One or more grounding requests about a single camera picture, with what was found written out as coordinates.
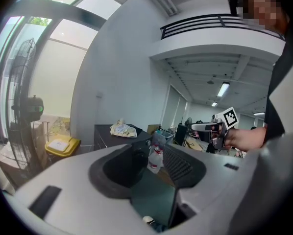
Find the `white machine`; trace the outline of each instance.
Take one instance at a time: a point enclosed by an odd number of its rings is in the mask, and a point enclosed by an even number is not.
[[[130,188],[117,176],[122,167],[115,165],[134,152],[130,145],[119,145],[61,160],[21,187],[11,205],[30,221],[28,226],[38,222],[35,229],[41,233],[43,223],[58,228],[58,234],[155,234],[132,208]],[[251,231],[293,187],[293,134],[269,142],[245,159],[168,145],[164,163],[176,185],[173,229],[165,234]],[[23,207],[45,223],[28,219]]]

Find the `bottle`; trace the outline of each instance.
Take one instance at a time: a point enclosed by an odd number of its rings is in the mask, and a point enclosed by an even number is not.
[[[154,144],[150,147],[150,152],[148,153],[148,155],[150,156],[154,152],[155,149],[158,149],[158,144]]]
[[[156,146],[154,149],[154,152],[148,158],[147,167],[154,174],[157,174],[161,169],[162,161],[163,161],[163,150],[160,149],[158,146]]]

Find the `black railing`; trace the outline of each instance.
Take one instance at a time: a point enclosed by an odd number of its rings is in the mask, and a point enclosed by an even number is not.
[[[207,28],[237,28],[258,31],[261,33],[268,34],[273,37],[277,37],[281,40],[285,38],[273,31],[262,29],[259,26],[249,25],[239,17],[232,16],[231,14],[210,14],[197,17],[186,18],[183,20],[170,23],[166,26],[161,27],[162,39],[198,29]]]

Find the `fluorescent light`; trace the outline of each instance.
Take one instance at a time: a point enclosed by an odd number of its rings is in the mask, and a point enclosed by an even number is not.
[[[228,89],[229,83],[223,83],[223,85],[220,88],[220,92],[217,94],[217,96],[223,96],[225,91]]]
[[[259,115],[265,115],[265,112],[258,112],[258,113],[254,113],[255,116],[259,116]]]

